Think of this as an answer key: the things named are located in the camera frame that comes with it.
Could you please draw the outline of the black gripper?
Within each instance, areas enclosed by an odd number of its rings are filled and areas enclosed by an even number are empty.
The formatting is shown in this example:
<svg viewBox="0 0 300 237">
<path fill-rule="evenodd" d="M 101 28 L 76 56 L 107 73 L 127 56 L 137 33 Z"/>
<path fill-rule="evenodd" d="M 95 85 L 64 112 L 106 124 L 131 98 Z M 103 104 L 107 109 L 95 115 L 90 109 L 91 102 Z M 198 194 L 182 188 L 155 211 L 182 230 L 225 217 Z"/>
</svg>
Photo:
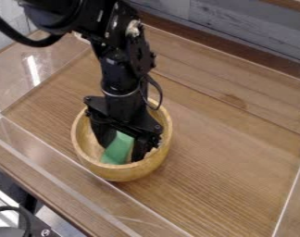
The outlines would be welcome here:
<svg viewBox="0 0 300 237">
<path fill-rule="evenodd" d="M 91 130 L 97 142 L 107 148 L 117 131 L 131 136 L 134 141 L 131 161 L 139 162 L 146 154 L 159 147 L 162 125 L 149 112 L 146 89 L 137 89 L 129 94 L 89 95 L 83 99 L 87 107 Z"/>
</svg>

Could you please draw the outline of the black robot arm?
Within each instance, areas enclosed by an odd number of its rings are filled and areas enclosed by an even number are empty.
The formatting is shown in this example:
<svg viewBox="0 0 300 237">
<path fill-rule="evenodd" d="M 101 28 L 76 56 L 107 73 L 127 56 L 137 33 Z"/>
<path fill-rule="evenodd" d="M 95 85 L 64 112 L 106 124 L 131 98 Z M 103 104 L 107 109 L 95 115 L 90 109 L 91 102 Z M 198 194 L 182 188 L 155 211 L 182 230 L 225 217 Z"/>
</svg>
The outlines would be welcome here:
<svg viewBox="0 0 300 237">
<path fill-rule="evenodd" d="M 62 35 L 76 32 L 91 44 L 101 64 L 101 96 L 89 95 L 91 130 L 102 146 L 119 131 L 134 138 L 131 160 L 143 160 L 158 148 L 163 126 L 150 115 L 149 87 L 158 86 L 149 72 L 157 55 L 145 37 L 138 10 L 125 0 L 18 0 L 35 26 Z"/>
</svg>

